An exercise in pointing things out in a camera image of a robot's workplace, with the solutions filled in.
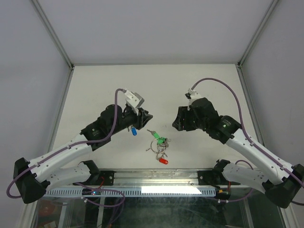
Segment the silver keys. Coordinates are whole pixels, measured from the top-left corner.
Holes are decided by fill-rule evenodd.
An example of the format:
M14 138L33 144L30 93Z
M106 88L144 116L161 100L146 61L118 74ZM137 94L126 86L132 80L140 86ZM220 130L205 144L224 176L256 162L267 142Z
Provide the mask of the silver keys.
M146 151L152 151L154 154L156 154L156 160L160 161L160 159L167 158L168 155L166 154L166 150L169 147L169 142L171 139L168 138L156 138L153 139L150 143L150 147L146 149Z

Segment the red key tag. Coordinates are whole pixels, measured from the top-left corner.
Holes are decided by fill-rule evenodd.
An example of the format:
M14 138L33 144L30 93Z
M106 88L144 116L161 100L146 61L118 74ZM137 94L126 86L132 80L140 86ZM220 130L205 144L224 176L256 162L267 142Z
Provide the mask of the red key tag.
M168 162L166 159L164 159L164 158L160 158L160 159L159 159L159 162L162 163L162 164L166 164L166 165L169 163L169 162Z

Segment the large silver keyring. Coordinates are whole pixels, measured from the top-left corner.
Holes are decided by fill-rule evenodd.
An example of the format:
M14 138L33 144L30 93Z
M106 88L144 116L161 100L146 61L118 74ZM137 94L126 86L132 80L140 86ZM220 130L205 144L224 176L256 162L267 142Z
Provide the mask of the large silver keyring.
M166 146L166 141L162 144L158 144L156 139L153 139L151 144L150 144L150 149L154 153L163 153L165 152L167 146Z

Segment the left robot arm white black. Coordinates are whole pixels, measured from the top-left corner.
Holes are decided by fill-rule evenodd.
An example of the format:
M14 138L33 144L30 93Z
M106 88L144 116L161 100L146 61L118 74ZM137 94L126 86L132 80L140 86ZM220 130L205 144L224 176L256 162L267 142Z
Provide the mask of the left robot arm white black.
M47 191L76 182L96 184L99 169L92 160L82 161L72 168L64 165L74 159L89 154L111 141L112 135L134 128L142 129L153 115L143 108L133 109L126 105L109 105L100 116L80 131L70 142L56 150L27 161L20 158L14 163L13 183L19 191L17 198L25 204L42 198Z

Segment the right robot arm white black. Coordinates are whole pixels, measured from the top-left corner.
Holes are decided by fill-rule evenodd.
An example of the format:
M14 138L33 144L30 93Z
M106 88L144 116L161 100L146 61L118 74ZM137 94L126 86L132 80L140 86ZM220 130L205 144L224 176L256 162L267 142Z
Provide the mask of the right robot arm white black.
M209 137L242 154L257 169L245 169L228 160L218 160L213 180L247 185L265 194L276 206L286 209L304 183L304 167L286 162L246 135L241 124L228 115L219 115L206 98L180 106L172 126L178 131L200 129Z

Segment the blue key tag upper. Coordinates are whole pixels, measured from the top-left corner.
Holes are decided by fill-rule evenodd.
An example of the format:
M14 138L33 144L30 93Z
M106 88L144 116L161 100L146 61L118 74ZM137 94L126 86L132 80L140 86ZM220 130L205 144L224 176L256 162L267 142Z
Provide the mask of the blue key tag upper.
M132 132L133 136L136 136L136 135L137 135L137 130L136 130L135 127L132 127L132 128L131 128L131 132Z

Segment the green key tag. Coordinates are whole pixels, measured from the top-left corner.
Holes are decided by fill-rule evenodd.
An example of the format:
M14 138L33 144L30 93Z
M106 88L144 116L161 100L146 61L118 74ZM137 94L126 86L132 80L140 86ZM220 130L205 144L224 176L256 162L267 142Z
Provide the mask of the green key tag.
M164 143L165 140L166 140L165 138L160 137L156 132L154 132L152 135L153 135L154 138L157 140L157 143L158 143L158 144L162 144L162 143Z

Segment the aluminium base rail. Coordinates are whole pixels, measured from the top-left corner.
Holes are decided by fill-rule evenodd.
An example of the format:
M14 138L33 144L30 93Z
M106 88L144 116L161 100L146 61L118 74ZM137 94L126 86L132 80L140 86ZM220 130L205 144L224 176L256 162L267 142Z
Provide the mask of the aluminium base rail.
M211 169L101 169L96 180L81 181L90 187L208 186Z

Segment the aluminium frame post right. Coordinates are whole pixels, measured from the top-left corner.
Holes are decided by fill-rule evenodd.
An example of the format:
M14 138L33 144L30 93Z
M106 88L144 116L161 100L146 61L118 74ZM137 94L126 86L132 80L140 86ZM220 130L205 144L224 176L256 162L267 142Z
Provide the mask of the aluminium frame post right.
M255 30L253 36L251 37L244 53L242 54L240 60L237 63L238 68L241 68L245 63L246 59L248 58L249 54L252 52L255 44L257 43L259 37L262 35L264 28L266 27L268 21L270 20L272 14L274 13L275 9L277 8L280 0L272 0L265 11L257 29Z

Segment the aluminium frame post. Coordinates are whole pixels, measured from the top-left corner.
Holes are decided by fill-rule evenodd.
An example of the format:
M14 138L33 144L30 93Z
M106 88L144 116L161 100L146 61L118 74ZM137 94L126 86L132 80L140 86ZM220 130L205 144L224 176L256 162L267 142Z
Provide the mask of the aluminium frame post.
M45 27L49 37L53 41L55 47L57 48L58 52L62 56L63 60L67 64L70 69L74 68L74 64L72 63L70 57L68 56L66 50L64 49L58 35L56 34L52 24L50 23L45 11L42 8L42 5L38 0L30 0L35 12L37 13L38 17L40 18L43 26Z
M262 35L264 28L266 27L268 21L270 20L272 14L274 13L275 9L277 8L280 0L272 0L265 11L257 29L255 30L253 36L251 37L244 53L242 54L240 60L237 63L238 68L241 68L245 63L246 59L248 58L249 54L252 52L255 44L257 43L259 37Z

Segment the aluminium frame post left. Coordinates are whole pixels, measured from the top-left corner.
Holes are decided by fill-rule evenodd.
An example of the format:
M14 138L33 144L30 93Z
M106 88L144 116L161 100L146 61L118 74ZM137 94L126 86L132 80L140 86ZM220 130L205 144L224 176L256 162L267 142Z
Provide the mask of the aluminium frame post left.
M45 27L49 37L53 41L55 47L57 48L58 52L62 56L63 60L67 64L70 69L74 68L74 64L72 63L70 57L68 56L66 50L64 49L58 35L56 34L52 24L50 23L45 11L42 8L42 5L38 0L30 0L35 12L37 13L38 17L40 18L43 26Z

